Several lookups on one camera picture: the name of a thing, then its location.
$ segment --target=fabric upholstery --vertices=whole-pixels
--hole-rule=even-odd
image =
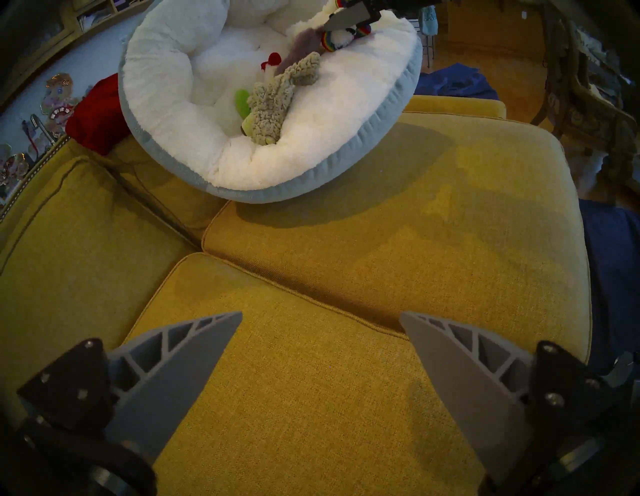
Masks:
[[[76,156],[76,151],[67,142],[60,143],[50,149],[46,156],[28,174],[26,185],[20,186],[19,194],[14,194],[10,203],[0,211],[0,250],[2,250],[22,218],[24,212],[33,209],[33,199],[51,179],[61,164],[65,164]]]
[[[102,157],[75,141],[78,155],[88,155],[122,179],[121,183],[156,214],[199,244],[214,215],[227,202],[190,186],[153,160],[128,136]]]
[[[203,253],[129,339],[230,310],[243,322],[154,464],[161,496],[476,494],[482,467],[407,340]]]
[[[67,152],[47,165],[46,184],[34,180],[28,188],[39,190],[19,197],[29,205],[9,211],[19,219],[0,251],[0,402],[14,423],[21,384],[87,337],[118,346],[193,252],[105,169]]]
[[[413,310],[588,357],[575,187],[559,142],[527,124],[405,113],[331,184],[227,204],[203,249],[387,329]]]
[[[427,114],[471,115],[476,117],[495,117],[505,119],[507,107],[497,100],[459,97],[434,97],[431,95],[414,95],[405,112]]]

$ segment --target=white fleece pet bed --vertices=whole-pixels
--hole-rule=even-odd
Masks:
[[[296,87],[274,145],[241,134],[234,104],[236,90],[251,92],[261,80],[271,52],[286,57],[295,35],[328,20],[335,3],[323,3],[156,0],[120,64],[120,102],[134,137],[186,182],[240,202],[285,200],[340,175],[413,95],[422,46],[407,20],[383,12],[369,36],[322,55],[319,79]]]

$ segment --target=yellow sofa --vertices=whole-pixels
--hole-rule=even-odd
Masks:
[[[352,169],[269,205],[204,195],[132,139],[108,157],[69,141],[0,224],[5,414],[17,425],[16,388],[81,339],[111,349],[242,310],[154,465],[161,495],[475,494],[482,467],[400,312],[581,360],[591,341],[563,150],[504,117],[500,102],[416,97]]]

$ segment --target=screw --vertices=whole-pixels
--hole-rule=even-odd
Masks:
[[[24,440],[26,441],[26,443],[29,445],[31,449],[36,449],[36,445],[33,443],[33,441],[29,436],[24,435]]]
[[[547,393],[545,394],[545,399],[551,406],[556,406],[558,408],[562,408],[564,406],[564,398],[558,393]]]
[[[590,388],[600,389],[600,383],[596,379],[587,379],[584,383]]]

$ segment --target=stuffed animal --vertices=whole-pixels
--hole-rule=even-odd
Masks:
[[[325,7],[325,11],[327,8],[334,8],[333,13],[329,15],[330,18],[344,8],[344,0],[330,0]],[[353,40],[367,36],[370,33],[371,27],[368,24],[360,26],[359,28],[353,26],[352,28],[340,29],[338,31],[325,31],[324,26],[304,29],[294,38],[291,52],[278,66],[275,74],[276,76],[282,74],[287,67],[302,60],[310,53],[317,52],[323,54],[325,52],[335,52],[350,45]]]
[[[277,52],[273,52],[269,55],[269,59],[266,62],[262,62],[262,64],[260,64],[260,68],[264,73],[263,79],[265,83],[268,83],[275,77],[276,69],[281,62],[282,57],[280,57],[280,54]],[[249,92],[244,89],[236,91],[236,94],[234,95],[234,104],[236,105],[236,110],[243,120],[246,119],[251,112],[249,104],[246,102],[248,98]]]
[[[251,113],[243,122],[243,132],[258,145],[273,145],[280,139],[295,86],[310,86],[317,81],[320,54],[313,52],[288,67],[268,83],[255,83],[247,100]]]

